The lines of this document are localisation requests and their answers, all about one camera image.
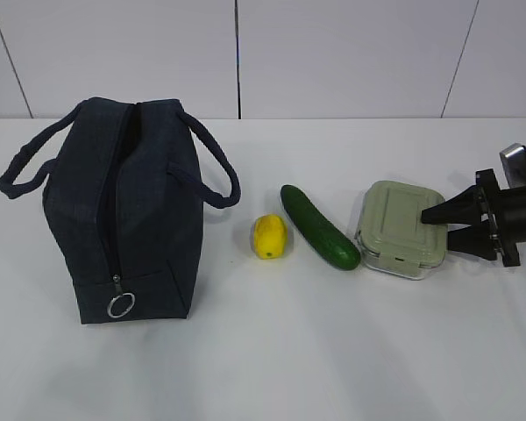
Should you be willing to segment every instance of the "food container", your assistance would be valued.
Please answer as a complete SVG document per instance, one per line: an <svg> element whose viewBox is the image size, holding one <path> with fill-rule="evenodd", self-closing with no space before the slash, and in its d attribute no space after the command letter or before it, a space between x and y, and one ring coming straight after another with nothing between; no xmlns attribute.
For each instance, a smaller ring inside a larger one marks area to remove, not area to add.
<svg viewBox="0 0 526 421"><path fill-rule="evenodd" d="M355 238L365 264L409 279L423 279L444 260L447 225L421 223L421 212L442 203L434 190L376 182L367 192Z"/></svg>

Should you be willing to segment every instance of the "green cucumber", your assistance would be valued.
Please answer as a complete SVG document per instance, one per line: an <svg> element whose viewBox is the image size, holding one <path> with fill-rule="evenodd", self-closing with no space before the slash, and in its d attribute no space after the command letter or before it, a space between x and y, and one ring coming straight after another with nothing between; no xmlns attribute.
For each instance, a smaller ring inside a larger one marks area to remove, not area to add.
<svg viewBox="0 0 526 421"><path fill-rule="evenodd" d="M281 201L296 228L331 265L343 270L359 265L357 247L320 213L303 191L286 184L281 188Z"/></svg>

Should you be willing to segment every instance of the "navy blue insulated bag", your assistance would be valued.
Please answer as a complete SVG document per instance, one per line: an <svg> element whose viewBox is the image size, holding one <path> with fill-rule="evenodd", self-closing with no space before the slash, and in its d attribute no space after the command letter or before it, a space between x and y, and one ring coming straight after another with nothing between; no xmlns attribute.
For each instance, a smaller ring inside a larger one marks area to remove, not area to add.
<svg viewBox="0 0 526 421"><path fill-rule="evenodd" d="M35 153L73 123L58 156L14 184ZM231 180L224 197L201 181L191 137ZM15 199L39 187L74 284L83 324L186 318L203 242L203 202L239 201L236 172L207 129L178 100L91 98L23 146L0 177Z"/></svg>

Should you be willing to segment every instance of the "lemon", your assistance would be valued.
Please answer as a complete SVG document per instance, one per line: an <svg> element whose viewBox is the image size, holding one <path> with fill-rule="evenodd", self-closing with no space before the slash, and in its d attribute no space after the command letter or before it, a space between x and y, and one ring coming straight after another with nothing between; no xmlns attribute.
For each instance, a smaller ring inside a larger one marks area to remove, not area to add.
<svg viewBox="0 0 526 421"><path fill-rule="evenodd" d="M261 259L281 257L287 238L287 226L278 215L265 215L255 221L253 249Z"/></svg>

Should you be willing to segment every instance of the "green lid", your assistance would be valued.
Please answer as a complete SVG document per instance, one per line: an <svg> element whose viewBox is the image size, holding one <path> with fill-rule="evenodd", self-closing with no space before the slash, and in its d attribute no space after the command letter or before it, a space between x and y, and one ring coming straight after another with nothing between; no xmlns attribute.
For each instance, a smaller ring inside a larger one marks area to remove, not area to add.
<svg viewBox="0 0 526 421"><path fill-rule="evenodd" d="M434 190L401 182L376 182L359 219L359 243L379 257L379 269L413 276L442 263L447 225L421 223L421 212L444 198Z"/></svg>

